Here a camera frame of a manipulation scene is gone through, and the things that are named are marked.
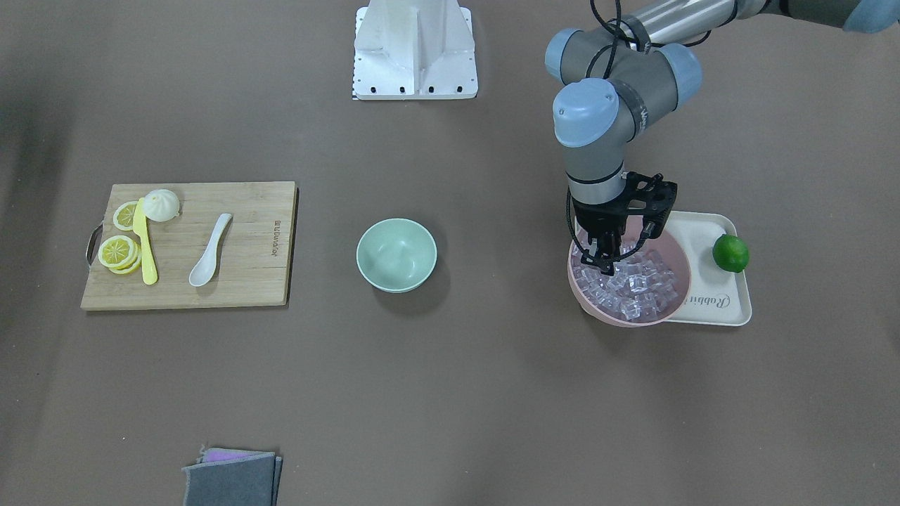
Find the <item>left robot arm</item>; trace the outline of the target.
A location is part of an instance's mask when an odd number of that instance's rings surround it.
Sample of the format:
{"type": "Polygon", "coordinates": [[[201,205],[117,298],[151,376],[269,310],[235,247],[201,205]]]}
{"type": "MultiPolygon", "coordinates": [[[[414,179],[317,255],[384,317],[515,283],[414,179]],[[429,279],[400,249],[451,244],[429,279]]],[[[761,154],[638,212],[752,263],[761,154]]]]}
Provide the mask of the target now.
{"type": "Polygon", "coordinates": [[[553,101],[554,134],[565,151],[566,220],[582,265],[614,275],[647,240],[661,236],[677,198],[662,175],[627,171],[624,151],[702,83],[691,46],[733,20],[779,14],[846,32],[876,33],[898,22],[896,1],[659,1],[568,29],[544,54],[562,83],[553,101]]]}

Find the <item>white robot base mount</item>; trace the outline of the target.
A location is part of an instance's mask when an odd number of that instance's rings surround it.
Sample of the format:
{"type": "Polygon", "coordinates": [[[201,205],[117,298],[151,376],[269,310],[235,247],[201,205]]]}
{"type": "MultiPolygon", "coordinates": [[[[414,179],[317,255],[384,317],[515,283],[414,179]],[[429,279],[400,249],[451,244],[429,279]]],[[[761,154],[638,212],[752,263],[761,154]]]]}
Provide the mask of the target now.
{"type": "Polygon", "coordinates": [[[477,96],[470,9],[456,1],[371,1],[354,21],[353,99],[477,96]]]}

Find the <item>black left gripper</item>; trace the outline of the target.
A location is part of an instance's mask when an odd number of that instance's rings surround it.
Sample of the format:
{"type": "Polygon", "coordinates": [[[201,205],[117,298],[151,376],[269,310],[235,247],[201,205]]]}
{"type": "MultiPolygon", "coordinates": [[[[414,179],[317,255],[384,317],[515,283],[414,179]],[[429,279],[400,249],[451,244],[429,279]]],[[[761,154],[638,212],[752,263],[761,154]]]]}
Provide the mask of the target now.
{"type": "Polygon", "coordinates": [[[626,233],[626,201],[622,196],[605,204],[585,204],[575,197],[571,199],[576,221],[588,239],[581,249],[581,264],[598,269],[603,275],[614,275],[622,236],[626,233]]]}

